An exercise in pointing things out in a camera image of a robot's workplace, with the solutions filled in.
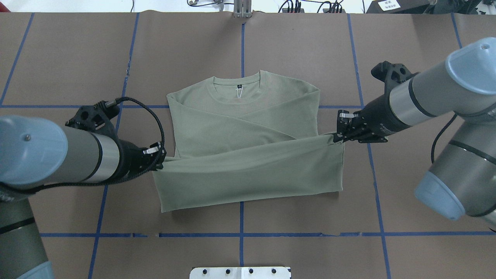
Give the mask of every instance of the metal plate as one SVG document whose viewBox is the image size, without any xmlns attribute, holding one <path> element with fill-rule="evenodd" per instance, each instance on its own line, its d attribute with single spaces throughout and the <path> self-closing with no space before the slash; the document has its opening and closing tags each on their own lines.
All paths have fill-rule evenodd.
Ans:
<svg viewBox="0 0 496 279">
<path fill-rule="evenodd" d="M 189 279 L 291 279 L 290 267 L 194 268 Z"/>
</svg>

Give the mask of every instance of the folded shirt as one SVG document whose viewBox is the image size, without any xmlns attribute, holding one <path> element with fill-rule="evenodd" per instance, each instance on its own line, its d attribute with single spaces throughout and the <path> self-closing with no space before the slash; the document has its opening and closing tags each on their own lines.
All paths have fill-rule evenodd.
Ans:
<svg viewBox="0 0 496 279">
<path fill-rule="evenodd" d="M 153 173 L 162 212 L 341 191 L 344 144 L 318 136 L 319 96 L 266 71 L 168 94 L 175 157 Z"/>
</svg>

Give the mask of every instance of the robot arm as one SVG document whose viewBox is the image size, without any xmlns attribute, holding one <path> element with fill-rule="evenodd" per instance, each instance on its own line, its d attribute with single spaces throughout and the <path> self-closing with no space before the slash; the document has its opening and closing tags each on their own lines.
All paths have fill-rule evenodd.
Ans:
<svg viewBox="0 0 496 279">
<path fill-rule="evenodd" d="M 118 104 L 133 101 L 148 110 L 161 131 L 149 148 L 117 137 L 110 121 Z M 157 116 L 140 102 L 124 97 L 82 106 L 65 126 L 42 118 L 0 117 L 0 201 L 21 200 L 57 186 L 122 183 L 162 168 L 164 132 Z"/>
<path fill-rule="evenodd" d="M 453 52 L 422 73 L 383 62 L 372 75 L 384 95 L 354 114 L 339 111 L 336 140 L 387 136 L 454 111 L 465 123 L 431 166 L 415 196 L 441 215 L 467 214 L 496 225 L 496 38 Z"/>
<path fill-rule="evenodd" d="M 110 119 L 117 116 L 123 101 L 133 101 L 152 114 L 161 132 L 160 142 L 139 148 L 117 137 Z M 82 106 L 65 126 L 42 118 L 1 116 L 0 277 L 54 278 L 28 196 L 56 186 L 97 186 L 134 179 L 162 168 L 163 145 L 158 117 L 128 97 Z"/>
</svg>

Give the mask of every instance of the blue tape line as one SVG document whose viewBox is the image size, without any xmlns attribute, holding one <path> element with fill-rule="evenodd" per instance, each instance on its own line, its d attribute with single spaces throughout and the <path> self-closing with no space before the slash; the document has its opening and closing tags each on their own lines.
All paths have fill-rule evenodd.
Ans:
<svg viewBox="0 0 496 279">
<path fill-rule="evenodd" d="M 159 233 L 158 237 L 239 237 L 237 232 L 219 233 Z"/>
<path fill-rule="evenodd" d="M 458 41 L 458 47 L 462 48 L 462 41 L 460 40 L 460 35 L 458 34 L 458 27 L 456 27 L 455 14 L 451 13 L 451 21 L 453 21 L 453 27 L 455 28 L 456 40 Z"/>
<path fill-rule="evenodd" d="M 132 233 L 98 233 L 98 237 L 132 237 Z"/>
<path fill-rule="evenodd" d="M 2 108 L 12 109 L 78 109 L 78 105 L 1 105 Z"/>
<path fill-rule="evenodd" d="M 351 41 L 351 50 L 353 53 L 353 63 L 355 64 L 355 75 L 357 77 L 357 86 L 358 86 L 358 96 L 360 97 L 360 105 L 364 105 L 364 98 L 362 96 L 362 84 L 360 83 L 360 74 L 358 73 L 358 62 L 357 62 L 357 53 L 355 51 L 355 41 L 353 40 L 353 29 L 351 27 L 351 17 L 350 14 L 348 16 L 348 29 L 350 30 L 350 41 Z"/>
<path fill-rule="evenodd" d="M 245 77 L 245 24 L 241 24 L 241 77 Z M 240 267 L 245 266 L 245 202 L 240 202 Z"/>
<path fill-rule="evenodd" d="M 96 233 L 59 233 L 45 232 L 40 233 L 41 237 L 96 237 Z"/>
<path fill-rule="evenodd" d="M 160 233 L 162 238 L 239 237 L 240 233 Z M 321 232 L 246 232 L 243 237 L 378 237 L 378 236 L 496 236 L 492 231 L 407 231 L 407 232 L 342 232 L 338 235 Z M 41 237 L 148 237 L 141 233 L 40 233 Z"/>
<path fill-rule="evenodd" d="M 26 31 L 24 31 L 24 36 L 22 37 L 21 44 L 19 45 L 19 49 L 17 50 L 17 54 L 15 55 L 14 63 L 12 64 L 12 68 L 10 68 L 7 82 L 5 83 L 5 87 L 3 88 L 3 93 L 0 97 L 0 105 L 3 104 L 3 100 L 5 99 L 5 95 L 7 94 L 8 85 L 10 84 L 10 80 L 12 79 L 12 75 L 14 74 L 15 66 L 17 65 L 17 61 L 19 60 L 19 56 L 21 55 L 22 47 L 24 46 L 24 42 L 26 41 L 26 37 L 28 36 L 29 28 L 31 27 L 33 18 L 34 13 L 32 12 L 31 17 L 29 18 L 28 26 L 26 27 Z"/>
<path fill-rule="evenodd" d="M 93 267 L 95 266 L 96 250 L 98 249 L 99 237 L 95 237 L 95 242 L 93 243 L 93 253 L 91 254 L 90 271 L 88 272 L 88 279 L 93 277 Z"/>
<path fill-rule="evenodd" d="M 12 109 L 78 109 L 82 105 L 0 105 L 1 108 Z M 168 105 L 147 105 L 151 109 L 168 109 Z M 140 109 L 138 105 L 123 105 L 122 108 Z M 364 106 L 319 106 L 319 109 L 363 109 Z"/>
<path fill-rule="evenodd" d="M 420 232 L 385 232 L 385 236 L 456 236 L 456 235 L 491 235 L 492 231 L 420 231 Z"/>
<path fill-rule="evenodd" d="M 127 70 L 126 70 L 126 76 L 124 78 L 122 97 L 125 96 L 125 91 L 126 91 L 126 87 L 127 87 L 127 79 L 129 77 L 129 70 L 131 68 L 132 51 L 134 49 L 134 40 L 136 39 L 136 31 L 138 29 L 138 21 L 139 21 L 139 13 L 136 14 L 136 19 L 134 20 L 134 30 L 132 33 L 131 47 L 129 49 L 129 61 L 127 62 Z M 120 104 L 120 108 L 121 109 L 119 111 L 119 115 L 117 116 L 116 132 L 119 131 L 119 124 L 121 123 L 123 103 Z M 100 215 L 98 216 L 98 224 L 97 224 L 97 229 L 96 229 L 97 234 L 100 234 L 100 230 L 102 228 L 103 213 L 105 211 L 105 201 L 107 200 L 108 189 L 109 189 L 109 186 L 105 185 L 105 188 L 103 190 L 102 204 L 100 205 Z M 90 270 L 88 272 L 88 279 L 91 279 L 93 276 L 93 268 L 95 266 L 96 253 L 98 250 L 98 240 L 99 240 L 99 236 L 97 235 L 95 237 L 95 243 L 93 245 L 93 254 L 91 256 L 91 263 L 90 263 Z"/>
<path fill-rule="evenodd" d="M 241 77 L 245 77 L 245 24 L 241 24 Z"/>
<path fill-rule="evenodd" d="M 360 235 L 359 232 L 343 232 L 339 235 L 321 232 L 248 232 L 244 234 L 245 237 L 350 237 Z"/>
<path fill-rule="evenodd" d="M 240 267 L 245 266 L 245 202 L 240 202 Z"/>
<path fill-rule="evenodd" d="M 377 189 L 377 178 L 375 176 L 375 167 L 373 163 L 372 157 L 372 149 L 371 144 L 367 143 L 367 149 L 369 151 L 369 162 L 372 168 L 372 176 L 373 176 L 373 187 L 375 190 L 375 205 L 377 207 L 377 216 L 379 218 L 379 229 L 381 233 L 381 241 L 382 241 L 382 251 L 384 253 L 384 263 L 386 264 L 386 275 L 388 279 L 391 279 L 391 269 L 389 268 L 389 257 L 387 254 L 387 246 L 386 246 L 386 238 L 384 236 L 384 225 L 382 223 L 382 212 L 380 209 L 380 199 L 379 199 L 379 190 Z"/>
<path fill-rule="evenodd" d="M 105 210 L 105 201 L 107 200 L 107 191 L 109 189 L 108 185 L 105 185 L 103 189 L 102 203 L 100 205 L 100 214 L 98 215 L 98 224 L 96 227 L 95 242 L 93 243 L 93 253 L 91 254 L 90 270 L 88 272 L 88 279 L 93 277 L 93 268 L 95 267 L 96 252 L 98 250 L 98 241 L 100 239 L 100 230 L 102 228 L 103 212 Z"/>
</svg>

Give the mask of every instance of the cable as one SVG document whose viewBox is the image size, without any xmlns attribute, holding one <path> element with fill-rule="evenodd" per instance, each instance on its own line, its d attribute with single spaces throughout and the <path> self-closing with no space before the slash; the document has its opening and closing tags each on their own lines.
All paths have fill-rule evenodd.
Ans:
<svg viewBox="0 0 496 279">
<path fill-rule="evenodd" d="M 121 98 L 116 99 L 117 104 L 120 104 L 124 101 L 131 101 L 135 104 L 138 104 L 139 106 L 144 108 L 146 111 L 148 111 L 153 116 L 153 118 L 157 122 L 158 129 L 160 130 L 160 148 L 158 149 L 157 152 L 158 152 L 158 154 L 162 153 L 162 151 L 164 150 L 165 136 L 164 136 L 164 129 L 162 127 L 162 124 L 160 123 L 160 120 L 158 119 L 158 116 L 147 105 L 141 103 L 140 101 L 138 101 L 136 99 L 133 99 L 130 97 L 121 97 Z M 148 165 L 144 170 L 142 170 L 141 172 L 139 172 L 135 175 L 124 176 L 122 178 L 119 178 L 119 179 L 116 179 L 113 181 L 106 181 L 106 182 L 99 182 L 99 183 L 64 182 L 64 183 L 41 185 L 41 186 L 37 186 L 37 187 L 31 188 L 31 189 L 26 189 L 26 190 L 13 189 L 12 187 L 8 187 L 8 186 L 6 188 L 13 190 L 14 192 L 19 192 L 19 193 L 24 193 L 24 194 L 34 194 L 34 193 L 41 191 L 41 190 L 44 190 L 44 189 L 50 189 L 50 188 L 60 187 L 60 186 L 103 186 L 103 185 L 118 184 L 118 183 L 123 183 L 123 182 L 129 181 L 129 180 L 135 179 L 135 178 L 149 172 L 157 164 L 159 159 L 160 159 L 160 156 L 156 156 L 155 159 L 150 163 L 150 165 Z"/>
<path fill-rule="evenodd" d="M 446 125 L 444 125 L 444 127 L 442 127 L 441 131 L 439 131 L 439 134 L 437 134 L 437 136 L 435 137 L 433 145 L 431 147 L 431 163 L 432 164 L 434 164 L 434 151 L 435 151 L 435 146 L 437 144 L 437 141 L 441 137 L 442 133 L 444 133 L 444 131 L 446 131 L 446 129 L 448 129 L 449 125 L 451 125 L 453 123 L 453 121 L 455 121 L 456 117 L 457 117 L 457 115 L 455 113 L 453 115 L 453 117 L 451 117 L 451 119 L 448 121 L 448 123 L 446 123 Z"/>
<path fill-rule="evenodd" d="M 470 0 L 470 3 L 468 4 L 467 11 L 465 12 L 465 14 L 468 14 L 473 2 L 474 2 L 474 0 Z"/>
<path fill-rule="evenodd" d="M 293 0 L 286 0 L 284 1 L 284 3 L 282 3 L 281 7 L 279 8 L 279 10 L 277 11 L 278 13 L 280 13 L 282 11 L 282 7 L 284 7 L 284 4 L 288 4 L 288 12 L 289 12 L 289 2 L 291 2 L 291 6 L 293 6 Z"/>
<path fill-rule="evenodd" d="M 203 6 L 208 6 L 208 5 L 213 5 L 213 4 L 217 4 L 216 2 L 212 2 L 212 3 L 208 3 L 208 4 L 203 4 L 203 5 L 193 5 L 193 4 L 190 4 L 188 0 L 186 0 L 186 3 L 188 4 L 188 6 L 190 7 L 203 7 Z M 224 5 L 234 5 L 234 3 L 224 3 Z"/>
<path fill-rule="evenodd" d="M 324 2 L 321 2 L 322 4 L 320 4 L 320 6 L 318 7 L 318 10 L 317 10 L 317 13 L 320 12 L 320 8 L 322 8 L 322 6 L 325 4 L 325 3 L 328 3 L 329 4 L 329 9 L 331 9 L 331 5 L 332 3 L 329 2 L 329 1 L 324 1 Z"/>
</svg>

